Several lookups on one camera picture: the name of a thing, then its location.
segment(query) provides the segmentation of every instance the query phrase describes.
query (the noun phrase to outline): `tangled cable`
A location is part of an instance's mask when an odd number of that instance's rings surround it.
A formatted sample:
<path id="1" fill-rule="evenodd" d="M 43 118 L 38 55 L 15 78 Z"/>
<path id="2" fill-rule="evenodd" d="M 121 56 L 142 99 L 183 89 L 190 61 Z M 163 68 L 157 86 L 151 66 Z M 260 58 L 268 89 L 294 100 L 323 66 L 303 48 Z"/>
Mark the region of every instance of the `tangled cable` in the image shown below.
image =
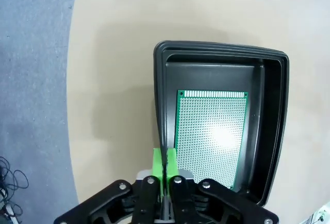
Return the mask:
<path id="1" fill-rule="evenodd" d="M 18 183 L 17 176 L 18 174 L 23 175 L 26 180 L 26 185 L 21 186 Z M 29 181 L 26 175 L 21 170 L 10 169 L 10 163 L 8 160 L 2 156 L 0 156 L 0 194 L 2 196 L 2 200 L 0 203 L 10 204 L 14 214 L 10 214 L 7 212 L 6 208 L 3 208 L 3 213 L 8 217 L 18 217 L 23 214 L 22 208 L 11 201 L 11 198 L 14 196 L 15 191 L 18 189 L 26 189 L 29 187 Z"/>

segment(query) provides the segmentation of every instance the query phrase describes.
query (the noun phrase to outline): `black tray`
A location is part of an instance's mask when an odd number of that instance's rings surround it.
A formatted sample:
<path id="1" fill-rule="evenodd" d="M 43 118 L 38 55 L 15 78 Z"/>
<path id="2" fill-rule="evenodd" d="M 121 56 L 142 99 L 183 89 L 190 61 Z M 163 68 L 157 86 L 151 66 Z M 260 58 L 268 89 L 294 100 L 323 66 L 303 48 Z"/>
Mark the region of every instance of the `black tray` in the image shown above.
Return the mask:
<path id="1" fill-rule="evenodd" d="M 157 124 L 163 165 L 174 147 L 177 90 L 249 93 L 234 191 L 264 206 L 285 127 L 289 59 L 281 51 L 209 42 L 164 41 L 154 51 Z"/>

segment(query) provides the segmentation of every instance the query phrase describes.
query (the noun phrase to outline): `perforated prototype board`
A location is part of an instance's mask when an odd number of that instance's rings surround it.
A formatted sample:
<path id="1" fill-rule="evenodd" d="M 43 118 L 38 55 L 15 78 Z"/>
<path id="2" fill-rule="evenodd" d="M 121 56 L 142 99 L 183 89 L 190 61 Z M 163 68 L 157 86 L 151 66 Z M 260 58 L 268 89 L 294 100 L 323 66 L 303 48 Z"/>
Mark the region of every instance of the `perforated prototype board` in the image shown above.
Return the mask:
<path id="1" fill-rule="evenodd" d="M 178 91 L 177 165 L 191 171 L 195 182 L 211 178 L 233 187 L 247 101 L 247 92 Z"/>

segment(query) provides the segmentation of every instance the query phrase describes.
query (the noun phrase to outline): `screw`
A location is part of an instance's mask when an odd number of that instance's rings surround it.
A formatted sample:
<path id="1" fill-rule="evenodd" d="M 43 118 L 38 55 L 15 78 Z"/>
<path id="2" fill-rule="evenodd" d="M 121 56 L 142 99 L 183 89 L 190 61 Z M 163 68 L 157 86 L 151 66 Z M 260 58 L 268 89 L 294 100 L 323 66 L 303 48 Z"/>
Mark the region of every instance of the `screw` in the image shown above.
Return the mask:
<path id="1" fill-rule="evenodd" d="M 153 178 L 148 178 L 147 179 L 147 182 L 149 183 L 149 184 L 153 184 L 154 182 L 155 182 L 155 180 L 153 179 Z"/>
<path id="2" fill-rule="evenodd" d="M 126 184 L 121 183 L 121 184 L 119 185 L 119 189 L 126 189 Z"/>
<path id="3" fill-rule="evenodd" d="M 208 188 L 210 188 L 210 183 L 205 181 L 205 182 L 203 182 L 202 186 L 203 186 L 203 188 L 208 189 Z"/>
<path id="4" fill-rule="evenodd" d="M 180 177 L 174 178 L 174 183 L 180 184 L 182 182 L 182 179 Z"/>
<path id="5" fill-rule="evenodd" d="M 271 219 L 266 219 L 264 223 L 265 224 L 273 224 L 273 221 Z"/>

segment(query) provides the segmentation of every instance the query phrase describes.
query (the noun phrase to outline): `blue-gray carpet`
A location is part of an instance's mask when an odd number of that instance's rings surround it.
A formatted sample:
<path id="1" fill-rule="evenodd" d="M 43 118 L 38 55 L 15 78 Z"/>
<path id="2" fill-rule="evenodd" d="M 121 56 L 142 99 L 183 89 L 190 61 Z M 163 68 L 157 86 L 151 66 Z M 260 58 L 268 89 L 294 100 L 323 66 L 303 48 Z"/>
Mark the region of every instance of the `blue-gray carpet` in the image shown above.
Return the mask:
<path id="1" fill-rule="evenodd" d="M 23 223 L 53 223 L 78 204 L 66 102 L 73 5 L 0 0 L 0 156 L 29 179 L 13 197 Z"/>

